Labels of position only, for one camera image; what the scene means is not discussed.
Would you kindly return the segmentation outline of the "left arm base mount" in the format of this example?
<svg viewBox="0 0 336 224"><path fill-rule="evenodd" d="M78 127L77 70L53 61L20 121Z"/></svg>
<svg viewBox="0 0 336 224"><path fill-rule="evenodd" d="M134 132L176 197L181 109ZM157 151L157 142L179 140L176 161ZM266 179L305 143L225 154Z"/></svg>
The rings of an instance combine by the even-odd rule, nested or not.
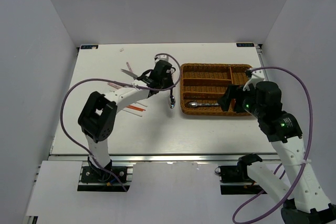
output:
<svg viewBox="0 0 336 224"><path fill-rule="evenodd" d="M112 166L111 171L118 177L117 179L106 172L99 172L88 164L82 165L77 191L86 192L126 192L129 190L132 181L132 168L127 166Z"/></svg>

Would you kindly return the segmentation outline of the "knife with pink handle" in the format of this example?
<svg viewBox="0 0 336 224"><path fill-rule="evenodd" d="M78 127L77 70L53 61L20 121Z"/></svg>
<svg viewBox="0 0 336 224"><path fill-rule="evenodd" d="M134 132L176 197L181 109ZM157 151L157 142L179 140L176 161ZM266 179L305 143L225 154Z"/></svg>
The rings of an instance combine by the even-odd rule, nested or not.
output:
<svg viewBox="0 0 336 224"><path fill-rule="evenodd" d="M126 62L126 65L127 65L128 70L129 70L131 73L134 73L128 61Z"/></svg>

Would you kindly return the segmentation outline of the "knife with black handle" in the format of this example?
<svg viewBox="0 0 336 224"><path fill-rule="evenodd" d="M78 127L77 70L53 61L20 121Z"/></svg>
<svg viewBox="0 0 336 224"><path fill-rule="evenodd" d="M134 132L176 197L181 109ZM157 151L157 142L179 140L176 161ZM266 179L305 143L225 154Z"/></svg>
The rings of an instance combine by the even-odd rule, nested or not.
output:
<svg viewBox="0 0 336 224"><path fill-rule="evenodd" d="M133 73L133 72L131 72L129 70L121 69L121 71L123 73L129 75L130 77L132 77L134 80L136 80L138 78L138 76L135 73Z"/></svg>

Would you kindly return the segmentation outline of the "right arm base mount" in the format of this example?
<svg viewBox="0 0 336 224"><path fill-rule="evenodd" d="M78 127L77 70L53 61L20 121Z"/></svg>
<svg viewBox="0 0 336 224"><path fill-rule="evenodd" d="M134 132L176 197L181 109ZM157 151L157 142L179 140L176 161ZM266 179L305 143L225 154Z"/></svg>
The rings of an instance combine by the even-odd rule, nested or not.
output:
<svg viewBox="0 0 336 224"><path fill-rule="evenodd" d="M262 188L250 178L244 178L237 166L218 166L214 170L220 180L222 195L256 195Z"/></svg>

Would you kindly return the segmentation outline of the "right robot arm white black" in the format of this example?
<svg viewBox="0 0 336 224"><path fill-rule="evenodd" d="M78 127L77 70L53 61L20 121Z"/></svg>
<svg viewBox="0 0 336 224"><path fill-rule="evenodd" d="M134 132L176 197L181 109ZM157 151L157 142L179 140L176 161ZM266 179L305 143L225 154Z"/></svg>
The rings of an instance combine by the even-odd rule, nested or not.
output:
<svg viewBox="0 0 336 224"><path fill-rule="evenodd" d="M290 185L270 171L257 154L239 158L238 177L245 182L255 181L281 209L284 223L335 221L335 204L324 193L308 161L298 121L282 109L278 85L270 81L247 87L231 84L218 103L223 111L233 103L235 112L247 112L257 119L278 154Z"/></svg>

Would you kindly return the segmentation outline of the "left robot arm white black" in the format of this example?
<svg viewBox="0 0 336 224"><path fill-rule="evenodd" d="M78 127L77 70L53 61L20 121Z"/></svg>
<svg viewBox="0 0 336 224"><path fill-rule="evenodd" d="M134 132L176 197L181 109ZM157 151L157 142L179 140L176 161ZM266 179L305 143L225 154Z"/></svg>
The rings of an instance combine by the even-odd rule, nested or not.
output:
<svg viewBox="0 0 336 224"><path fill-rule="evenodd" d="M112 177L107 138L112 133L116 115L127 106L157 94L158 89L171 87L176 69L168 61L158 59L153 69L140 76L129 70L121 71L134 79L132 86L106 94L93 92L78 118L89 144L89 166L93 176L101 182L107 182Z"/></svg>

